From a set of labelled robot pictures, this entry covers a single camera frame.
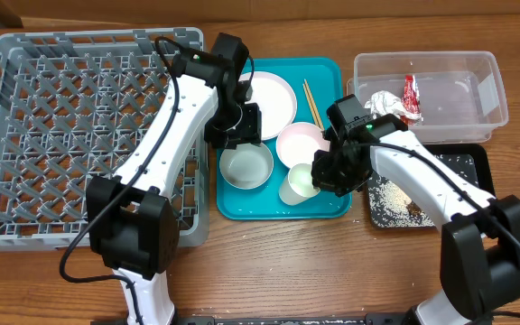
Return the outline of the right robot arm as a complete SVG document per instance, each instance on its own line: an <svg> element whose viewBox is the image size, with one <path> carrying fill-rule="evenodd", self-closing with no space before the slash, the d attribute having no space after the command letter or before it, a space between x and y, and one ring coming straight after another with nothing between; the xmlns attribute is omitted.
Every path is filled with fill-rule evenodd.
<svg viewBox="0 0 520 325"><path fill-rule="evenodd" d="M313 184L339 196L376 173L397 185L441 234L441 290L405 324L486 324L520 299L520 199L498 199L451 171L395 116L331 124Z"/></svg>

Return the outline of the pink bowl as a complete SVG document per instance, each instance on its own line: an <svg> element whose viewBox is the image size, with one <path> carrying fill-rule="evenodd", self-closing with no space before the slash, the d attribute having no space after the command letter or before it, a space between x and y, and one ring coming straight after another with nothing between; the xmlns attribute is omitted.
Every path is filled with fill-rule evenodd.
<svg viewBox="0 0 520 325"><path fill-rule="evenodd" d="M286 126L276 140L276 153L289 169L300 163L312 164L318 150L327 152L330 142L322 130L311 123L298 122Z"/></svg>

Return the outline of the grey bowl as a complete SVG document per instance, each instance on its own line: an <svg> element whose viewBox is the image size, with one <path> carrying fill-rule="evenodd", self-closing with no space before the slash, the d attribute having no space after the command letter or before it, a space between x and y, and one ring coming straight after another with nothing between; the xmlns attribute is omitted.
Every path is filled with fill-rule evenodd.
<svg viewBox="0 0 520 325"><path fill-rule="evenodd" d="M239 144L222 152L218 164L220 174L231 186L252 190L272 175L274 158L265 144Z"/></svg>

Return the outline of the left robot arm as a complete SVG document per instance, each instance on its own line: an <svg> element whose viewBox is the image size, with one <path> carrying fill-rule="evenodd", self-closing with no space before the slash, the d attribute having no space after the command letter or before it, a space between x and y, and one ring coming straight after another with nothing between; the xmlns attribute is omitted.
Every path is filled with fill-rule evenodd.
<svg viewBox="0 0 520 325"><path fill-rule="evenodd" d="M243 45L182 49L168 62L171 85L141 143L115 175L86 188L90 246L125 289L130 324L172 324L165 272L179 244L172 193L199 135L216 149L260 144L261 113L245 102Z"/></svg>

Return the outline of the white tissue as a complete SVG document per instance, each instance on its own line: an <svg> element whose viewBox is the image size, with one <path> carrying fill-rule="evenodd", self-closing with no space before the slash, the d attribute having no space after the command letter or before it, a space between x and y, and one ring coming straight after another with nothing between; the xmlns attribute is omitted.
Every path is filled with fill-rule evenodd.
<svg viewBox="0 0 520 325"><path fill-rule="evenodd" d="M389 91L381 90L374 93L365 103L364 109L370 111L373 116L406 116L402 100Z"/></svg>

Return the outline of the white cup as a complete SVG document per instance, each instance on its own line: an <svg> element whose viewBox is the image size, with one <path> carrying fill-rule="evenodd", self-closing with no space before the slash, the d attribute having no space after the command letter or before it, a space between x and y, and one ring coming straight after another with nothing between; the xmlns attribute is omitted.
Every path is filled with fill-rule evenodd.
<svg viewBox="0 0 520 325"><path fill-rule="evenodd" d="M289 206L295 206L317 196L320 189L312 183L311 165L298 163L287 173L279 189L280 200Z"/></svg>

